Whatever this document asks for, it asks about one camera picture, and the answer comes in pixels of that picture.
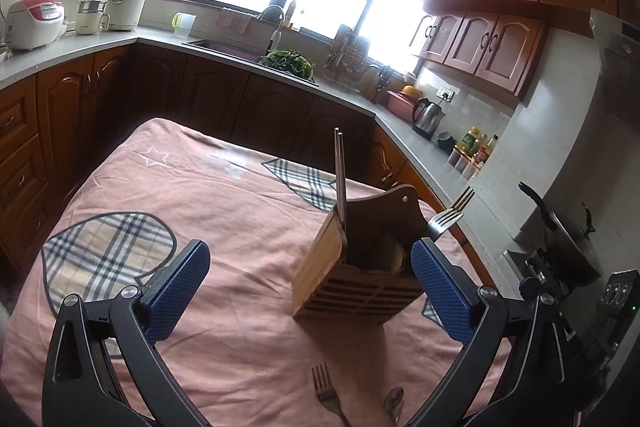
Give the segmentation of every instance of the wooden box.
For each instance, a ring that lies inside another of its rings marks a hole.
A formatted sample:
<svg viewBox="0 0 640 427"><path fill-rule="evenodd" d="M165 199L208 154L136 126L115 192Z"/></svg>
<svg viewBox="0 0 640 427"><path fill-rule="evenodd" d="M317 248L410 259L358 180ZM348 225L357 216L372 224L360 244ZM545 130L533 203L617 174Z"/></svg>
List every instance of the wooden box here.
<svg viewBox="0 0 640 427"><path fill-rule="evenodd" d="M411 185L347 201L346 233L334 206L293 279L293 316L388 321L424 293L408 256L427 235Z"/></svg>

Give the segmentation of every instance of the metal fork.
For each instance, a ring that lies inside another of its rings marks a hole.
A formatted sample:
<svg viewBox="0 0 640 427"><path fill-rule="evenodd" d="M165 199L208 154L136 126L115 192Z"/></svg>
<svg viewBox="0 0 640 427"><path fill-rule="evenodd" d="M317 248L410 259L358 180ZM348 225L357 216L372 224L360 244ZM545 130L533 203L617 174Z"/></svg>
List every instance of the metal fork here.
<svg viewBox="0 0 640 427"><path fill-rule="evenodd" d="M311 375L314 377L314 387L316 388L318 402L320 402L325 409L337 414L342 420L344 427L351 427L349 420L347 420L347 417L342 412L342 407L340 407L340 398L338 398L338 394L335 392L334 385L331 382L329 368L326 367L326 362L312 367Z"/></svg>
<svg viewBox="0 0 640 427"><path fill-rule="evenodd" d="M462 210L471 201L474 194L475 192L471 187L465 188L464 192L449 208L431 217L427 223L429 239L436 241L449 227L452 227L462 217Z"/></svg>

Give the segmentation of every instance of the countertop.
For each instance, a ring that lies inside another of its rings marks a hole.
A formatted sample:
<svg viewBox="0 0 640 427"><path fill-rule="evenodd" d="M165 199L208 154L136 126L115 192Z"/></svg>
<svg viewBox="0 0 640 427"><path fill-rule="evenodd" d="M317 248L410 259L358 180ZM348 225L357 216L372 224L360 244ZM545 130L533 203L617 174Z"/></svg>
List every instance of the countertop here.
<svg viewBox="0 0 640 427"><path fill-rule="evenodd" d="M195 40L195 38L176 38L171 32L143 26L139 26L137 30L132 32L102 32L90 36L78 36L70 32L59 41L30 52L16 52L13 57L0 62L0 89L40 70L73 58L116 46L142 42L209 58L229 66L251 71L299 87L318 96L324 96L329 100L372 116L427 181L437 197L447 206L462 194L468 184L467 180L449 165L447 153L438 149L434 142L427 141L412 131L409 124L393 115L386 107L375 105L359 94L346 93L323 82L322 79L316 79L318 86L313 86L257 64L185 45L184 42L189 40ZM506 249L520 250L520 247L515 244L507 230L480 198L473 198L467 205L465 216L459 221L459 226L483 261L502 295L509 298L519 298L518 277L502 256L502 252Z"/></svg>

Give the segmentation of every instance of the bolt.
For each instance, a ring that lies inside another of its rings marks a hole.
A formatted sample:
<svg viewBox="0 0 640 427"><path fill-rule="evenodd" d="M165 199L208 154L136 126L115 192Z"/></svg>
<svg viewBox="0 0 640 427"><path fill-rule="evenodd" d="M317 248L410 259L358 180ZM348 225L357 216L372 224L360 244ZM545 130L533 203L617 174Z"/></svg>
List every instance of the bolt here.
<svg viewBox="0 0 640 427"><path fill-rule="evenodd" d="M136 288L135 286L125 286L120 292L120 295L122 295L125 299L131 299L138 295L138 288Z"/></svg>
<svg viewBox="0 0 640 427"><path fill-rule="evenodd" d="M549 295L548 293L543 293L540 296L540 301L543 304L546 304L547 306L551 306L553 304L556 304L556 300L551 295Z"/></svg>
<svg viewBox="0 0 640 427"><path fill-rule="evenodd" d="M480 295L485 299L495 299L498 296L498 292L491 288L491 286L482 286L482 288L480 288Z"/></svg>
<svg viewBox="0 0 640 427"><path fill-rule="evenodd" d="M76 302L78 302L78 296L75 293L67 295L65 300L62 301L65 306L73 306Z"/></svg>

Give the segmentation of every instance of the leafy green vegetable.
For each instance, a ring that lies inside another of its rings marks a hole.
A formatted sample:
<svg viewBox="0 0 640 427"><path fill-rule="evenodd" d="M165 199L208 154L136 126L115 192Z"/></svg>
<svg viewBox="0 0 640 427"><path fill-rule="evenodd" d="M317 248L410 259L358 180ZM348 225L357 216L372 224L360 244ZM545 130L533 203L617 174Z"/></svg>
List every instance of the leafy green vegetable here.
<svg viewBox="0 0 640 427"><path fill-rule="evenodd" d="M262 63L274 70L285 71L304 80L309 80L314 70L305 57L290 50L276 50L263 58Z"/></svg>

